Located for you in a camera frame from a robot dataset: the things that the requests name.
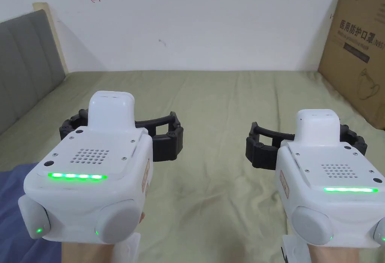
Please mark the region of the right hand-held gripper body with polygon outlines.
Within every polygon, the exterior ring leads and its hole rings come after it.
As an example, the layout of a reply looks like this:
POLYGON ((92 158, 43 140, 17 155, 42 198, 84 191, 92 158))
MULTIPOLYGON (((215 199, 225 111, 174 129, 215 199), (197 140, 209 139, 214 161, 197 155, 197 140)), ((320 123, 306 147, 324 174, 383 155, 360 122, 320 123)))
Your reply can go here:
POLYGON ((384 176, 358 148, 341 142, 333 110, 298 112, 295 137, 278 149, 276 187, 292 230, 282 238, 286 263, 309 263, 308 245, 384 245, 384 176))

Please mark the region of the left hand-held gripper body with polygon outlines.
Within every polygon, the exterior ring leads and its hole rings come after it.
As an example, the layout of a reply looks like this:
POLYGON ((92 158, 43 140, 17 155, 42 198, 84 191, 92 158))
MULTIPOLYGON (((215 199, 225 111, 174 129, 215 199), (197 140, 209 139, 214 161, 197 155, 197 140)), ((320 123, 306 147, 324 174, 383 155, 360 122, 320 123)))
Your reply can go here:
POLYGON ((28 173, 18 206, 32 239, 114 245, 114 263, 138 261, 153 140, 135 126, 134 104, 130 93, 97 91, 87 125, 28 173))

